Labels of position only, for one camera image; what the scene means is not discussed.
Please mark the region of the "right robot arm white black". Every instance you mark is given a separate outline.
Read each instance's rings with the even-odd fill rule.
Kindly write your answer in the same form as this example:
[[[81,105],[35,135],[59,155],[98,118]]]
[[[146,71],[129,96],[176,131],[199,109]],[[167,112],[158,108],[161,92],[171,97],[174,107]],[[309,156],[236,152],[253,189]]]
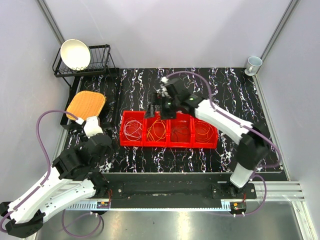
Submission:
[[[163,120],[175,119],[180,111],[214,126],[237,144],[236,167],[229,179],[227,192],[235,199],[243,195],[256,167],[269,153],[271,144],[263,135],[266,127],[242,120],[197,93],[153,93],[144,115],[146,119],[155,116],[156,106],[159,106]]]

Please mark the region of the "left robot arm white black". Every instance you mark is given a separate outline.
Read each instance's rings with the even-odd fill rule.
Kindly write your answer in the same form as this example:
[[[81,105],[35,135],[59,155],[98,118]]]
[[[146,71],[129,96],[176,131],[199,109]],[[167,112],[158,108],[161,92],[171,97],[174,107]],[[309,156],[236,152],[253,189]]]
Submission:
[[[15,201],[0,204],[1,232],[27,238],[51,217],[78,201],[107,195],[109,184],[98,166],[111,146],[111,138],[99,133],[63,150],[26,193]]]

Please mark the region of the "orange woven pad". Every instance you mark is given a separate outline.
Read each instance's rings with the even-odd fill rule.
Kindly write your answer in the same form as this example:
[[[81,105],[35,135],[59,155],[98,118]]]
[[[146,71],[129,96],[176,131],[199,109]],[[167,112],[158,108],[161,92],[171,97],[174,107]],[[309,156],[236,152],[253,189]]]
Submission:
[[[98,117],[106,99],[102,93],[83,90],[74,96],[66,111],[83,120],[89,117]]]

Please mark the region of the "black marbled mat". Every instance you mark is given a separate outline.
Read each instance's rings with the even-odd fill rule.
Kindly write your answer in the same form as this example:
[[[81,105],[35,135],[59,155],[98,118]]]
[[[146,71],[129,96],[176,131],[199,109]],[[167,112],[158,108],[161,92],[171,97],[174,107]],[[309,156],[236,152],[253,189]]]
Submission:
[[[113,78],[107,74],[76,76],[72,91],[106,96],[100,121],[112,124],[113,138],[118,141],[123,112],[146,110],[150,95],[160,88],[161,78],[172,73],[189,90],[207,95],[199,79],[202,76],[210,84],[215,104],[251,123],[267,123],[256,80],[240,67],[124,68]],[[117,146],[100,169],[104,173],[229,173],[237,163],[237,148],[222,131],[218,132],[215,149]]]

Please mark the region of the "white bowl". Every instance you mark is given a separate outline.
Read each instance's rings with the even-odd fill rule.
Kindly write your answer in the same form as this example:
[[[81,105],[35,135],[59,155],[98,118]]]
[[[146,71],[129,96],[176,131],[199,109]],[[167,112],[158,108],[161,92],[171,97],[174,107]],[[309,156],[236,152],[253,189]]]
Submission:
[[[68,39],[60,48],[60,56],[64,64],[75,71],[86,69],[91,62],[88,46],[80,40]]]

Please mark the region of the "pale blue mug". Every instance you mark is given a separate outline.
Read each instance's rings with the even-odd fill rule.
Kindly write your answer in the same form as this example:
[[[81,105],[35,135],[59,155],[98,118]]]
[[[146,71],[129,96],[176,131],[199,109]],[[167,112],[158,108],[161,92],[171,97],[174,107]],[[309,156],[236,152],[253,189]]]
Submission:
[[[258,70],[262,66],[262,64],[263,64],[263,60],[261,58],[259,58],[257,56],[250,56],[247,59],[244,73],[247,76],[254,76],[258,72]]]

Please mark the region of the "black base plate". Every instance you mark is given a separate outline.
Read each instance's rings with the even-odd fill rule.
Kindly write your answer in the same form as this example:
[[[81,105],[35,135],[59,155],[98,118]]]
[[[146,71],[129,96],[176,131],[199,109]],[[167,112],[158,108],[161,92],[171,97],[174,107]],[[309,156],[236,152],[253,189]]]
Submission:
[[[107,183],[96,199],[111,198],[111,209],[221,208],[222,200],[256,200],[253,182],[240,189],[231,185],[230,173],[105,173]]]

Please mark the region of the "aluminium frame rail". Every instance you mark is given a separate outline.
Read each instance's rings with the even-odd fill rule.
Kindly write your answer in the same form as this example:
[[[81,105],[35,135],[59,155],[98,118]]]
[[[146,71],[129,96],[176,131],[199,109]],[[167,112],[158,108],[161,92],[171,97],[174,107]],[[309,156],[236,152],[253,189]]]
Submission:
[[[267,181],[263,183],[261,181],[252,181],[253,185],[257,187],[257,199],[256,200],[247,200],[243,199],[240,201],[235,200],[221,200],[222,207],[218,208],[210,208],[207,210],[193,210],[193,209],[186,209],[186,208],[170,208],[170,209],[163,209],[160,210],[156,209],[123,209],[118,211],[191,211],[191,212],[227,212],[230,211],[232,208],[233,203],[239,202],[262,202],[270,201],[270,202],[282,202],[282,201],[303,201],[304,195],[302,193],[301,186],[298,182],[294,181]],[[107,211],[112,210],[116,211],[111,208],[111,197],[107,197],[106,199],[96,199],[93,197],[82,199],[72,206],[66,208],[65,210],[70,211]]]

